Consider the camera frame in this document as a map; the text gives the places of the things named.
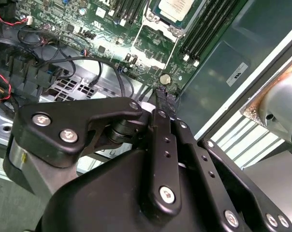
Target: red wire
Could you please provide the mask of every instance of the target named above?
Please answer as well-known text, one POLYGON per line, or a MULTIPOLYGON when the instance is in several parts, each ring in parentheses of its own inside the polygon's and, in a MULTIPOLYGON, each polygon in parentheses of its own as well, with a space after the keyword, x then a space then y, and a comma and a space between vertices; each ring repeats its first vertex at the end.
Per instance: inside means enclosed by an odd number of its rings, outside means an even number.
POLYGON ((5 22, 5 21, 0 17, 0 22, 4 23, 4 24, 6 24, 6 25, 10 25, 10 26, 15 26, 15 25, 17 25, 17 24, 23 24, 23 23, 25 23, 26 21, 27 21, 27 19, 25 18, 25 19, 23 19, 23 20, 21 20, 21 21, 19 21, 19 22, 9 23, 9 22, 5 22))
POLYGON ((10 83, 8 82, 8 80, 5 79, 4 76, 2 76, 2 75, 0 74, 0 77, 1 77, 1 79, 2 79, 6 84, 8 84, 8 86, 9 86, 9 94, 8 94, 5 98, 1 98, 0 100, 8 100, 8 99, 11 97, 12 86, 10 85, 10 83))

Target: connector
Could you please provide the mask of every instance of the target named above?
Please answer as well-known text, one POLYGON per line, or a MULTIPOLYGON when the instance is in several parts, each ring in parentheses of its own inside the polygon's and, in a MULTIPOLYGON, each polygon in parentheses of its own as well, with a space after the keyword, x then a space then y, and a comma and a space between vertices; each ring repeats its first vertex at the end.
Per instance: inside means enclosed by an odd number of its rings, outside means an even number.
POLYGON ((26 19, 27 19, 26 25, 29 26, 33 23, 33 17, 31 15, 28 15, 26 19))

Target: motherboard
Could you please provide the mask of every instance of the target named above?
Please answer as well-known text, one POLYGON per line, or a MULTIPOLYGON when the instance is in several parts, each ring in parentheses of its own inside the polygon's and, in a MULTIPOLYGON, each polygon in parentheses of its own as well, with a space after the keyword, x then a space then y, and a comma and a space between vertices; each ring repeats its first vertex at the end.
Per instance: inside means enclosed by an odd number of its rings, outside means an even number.
MULTIPOLYGON (((68 35, 90 56, 179 94, 247 0, 20 0, 16 18, 68 35)), ((63 42, 81 49, 70 39, 63 42)))

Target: green circuit board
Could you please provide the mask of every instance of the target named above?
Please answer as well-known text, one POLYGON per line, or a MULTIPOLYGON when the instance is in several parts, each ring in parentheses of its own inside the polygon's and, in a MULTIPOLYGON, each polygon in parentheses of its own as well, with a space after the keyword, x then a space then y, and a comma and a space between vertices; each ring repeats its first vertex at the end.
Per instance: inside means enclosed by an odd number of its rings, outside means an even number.
MULTIPOLYGON (((201 21, 202 13, 208 4, 213 4, 214 0, 196 1, 202 5, 200 7, 201 13, 195 16, 195 24, 199 23, 199 20, 201 21)), ((16 18, 20 19, 23 16, 31 15, 33 17, 32 27, 53 34, 74 37, 86 47, 90 54, 105 58, 120 67, 121 70, 125 69, 130 78, 150 87, 162 85, 160 76, 167 73, 172 79, 166 85, 168 91, 178 94, 194 76, 246 1, 237 1, 233 11, 226 17, 220 30, 216 32, 199 57, 200 65, 198 67, 193 65, 194 60, 185 61, 184 55, 181 54, 186 36, 179 39, 175 45, 175 42, 164 36, 161 31, 145 25, 142 26, 143 19, 145 20, 145 7, 141 8, 136 20, 131 24, 122 25, 115 21, 115 15, 112 14, 113 1, 22 0, 17 4, 16 18)), ((64 39, 64 42, 80 49, 69 39, 64 39)))

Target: ram slot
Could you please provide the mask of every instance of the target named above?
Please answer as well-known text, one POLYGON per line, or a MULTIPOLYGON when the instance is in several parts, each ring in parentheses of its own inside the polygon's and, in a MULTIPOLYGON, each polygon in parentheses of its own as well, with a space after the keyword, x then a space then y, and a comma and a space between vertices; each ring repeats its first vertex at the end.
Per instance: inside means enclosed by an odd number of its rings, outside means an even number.
POLYGON ((126 3, 128 2, 128 0, 121 0, 121 2, 117 5, 116 9, 115 9, 115 16, 117 18, 120 18, 121 17, 121 13, 124 9, 124 6, 126 5, 126 3))
POLYGON ((212 29, 217 24, 217 22, 220 19, 221 15, 225 11, 225 9, 229 6, 230 2, 231 2, 231 0, 224 0, 223 1, 223 4, 218 9, 216 16, 214 16, 212 18, 212 20, 208 23, 208 25, 206 26, 206 28, 203 31, 203 33, 198 35, 199 37, 196 38, 196 41, 194 42, 194 44, 190 47, 190 50, 188 51, 188 53, 190 54, 191 58, 195 59, 195 56, 193 54, 195 53, 195 51, 197 49, 199 49, 199 46, 203 43, 203 41, 205 40, 205 37, 207 37, 208 34, 211 33, 212 29))
POLYGON ((232 0, 229 3, 228 7, 225 8, 225 11, 221 15, 220 19, 217 21, 216 25, 213 27, 213 30, 210 34, 208 34, 207 38, 204 39, 203 43, 199 45, 199 47, 194 51, 194 59, 198 59, 198 57, 205 51, 209 43, 213 40, 215 35, 218 33, 222 25, 225 23, 229 14, 233 11, 235 6, 237 5, 238 0, 232 0))
POLYGON ((146 5, 147 0, 139 0, 137 4, 135 4, 136 7, 133 7, 128 14, 128 23, 133 24, 139 15, 139 13, 143 10, 143 8, 146 5))
POLYGON ((134 6, 134 3, 132 3, 130 0, 127 0, 126 3, 123 5, 121 10, 120 19, 126 19, 127 18, 127 12, 134 6))
POLYGON ((219 2, 220 0, 213 0, 205 7, 201 17, 191 29, 190 34, 187 36, 187 39, 182 46, 182 53, 188 53, 189 49, 193 46, 194 41, 196 41, 196 38, 201 34, 201 32, 205 29, 205 26, 208 25, 209 21, 214 16, 215 11, 219 7, 219 2))
POLYGON ((122 2, 122 0, 113 1, 112 4, 111 4, 111 9, 112 10, 116 10, 116 8, 120 5, 121 2, 122 2))

